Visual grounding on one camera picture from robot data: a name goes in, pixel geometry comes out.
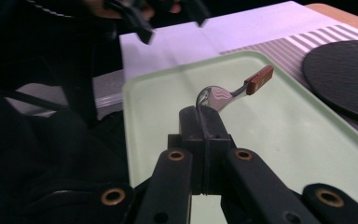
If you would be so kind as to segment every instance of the black disc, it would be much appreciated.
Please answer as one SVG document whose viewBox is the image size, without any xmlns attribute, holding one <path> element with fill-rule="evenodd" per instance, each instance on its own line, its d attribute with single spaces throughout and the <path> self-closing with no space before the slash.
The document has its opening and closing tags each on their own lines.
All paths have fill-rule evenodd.
<svg viewBox="0 0 358 224">
<path fill-rule="evenodd" d="M 358 40 L 313 49 L 304 58 L 302 71 L 328 105 L 358 116 Z"/>
</svg>

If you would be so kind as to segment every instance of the brown handle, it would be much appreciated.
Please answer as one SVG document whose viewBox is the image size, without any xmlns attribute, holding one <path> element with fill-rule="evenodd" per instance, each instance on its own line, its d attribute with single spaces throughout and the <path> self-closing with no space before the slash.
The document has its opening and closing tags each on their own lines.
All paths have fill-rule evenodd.
<svg viewBox="0 0 358 224">
<path fill-rule="evenodd" d="M 266 84 L 271 78 L 274 67 L 267 65 L 258 71 L 256 74 L 252 75 L 245 80 L 245 84 L 248 83 L 248 88 L 246 89 L 246 94 L 252 95 L 258 91 L 264 84 Z"/>
</svg>

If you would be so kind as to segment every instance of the white surface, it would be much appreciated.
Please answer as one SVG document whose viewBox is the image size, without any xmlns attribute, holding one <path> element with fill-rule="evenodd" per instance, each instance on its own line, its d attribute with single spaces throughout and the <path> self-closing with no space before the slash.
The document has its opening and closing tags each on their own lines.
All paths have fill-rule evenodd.
<svg viewBox="0 0 358 224">
<path fill-rule="evenodd" d="M 126 81 L 147 73 L 216 57 L 220 52 L 340 24 L 295 2 L 285 2 L 155 30 L 150 45 L 120 36 Z"/>
<path fill-rule="evenodd" d="M 123 91 L 131 184 L 153 173 L 167 136 L 179 133 L 179 111 L 200 90 L 229 91 L 271 64 L 274 75 L 255 95 L 220 116 L 238 147 L 256 152 L 286 186 L 298 193 L 312 183 L 342 189 L 358 202 L 358 133 L 276 64 L 256 52 L 241 52 L 179 66 L 126 83 Z M 217 196 L 192 201 L 191 223 L 226 223 Z"/>
</svg>

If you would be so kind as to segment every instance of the translucent tray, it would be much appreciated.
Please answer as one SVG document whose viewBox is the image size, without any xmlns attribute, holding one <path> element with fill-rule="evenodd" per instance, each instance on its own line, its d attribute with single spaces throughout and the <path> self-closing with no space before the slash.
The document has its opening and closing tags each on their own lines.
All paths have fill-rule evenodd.
<svg viewBox="0 0 358 224">
<path fill-rule="evenodd" d="M 236 90 L 266 64 L 272 80 L 221 113 L 238 147 L 255 151 L 288 188 L 325 183 L 358 201 L 358 132 L 266 56 L 245 51 L 137 77 L 123 90 L 131 184 L 153 173 L 179 111 L 206 86 Z M 193 197 L 192 223 L 226 223 L 219 197 Z"/>
</svg>

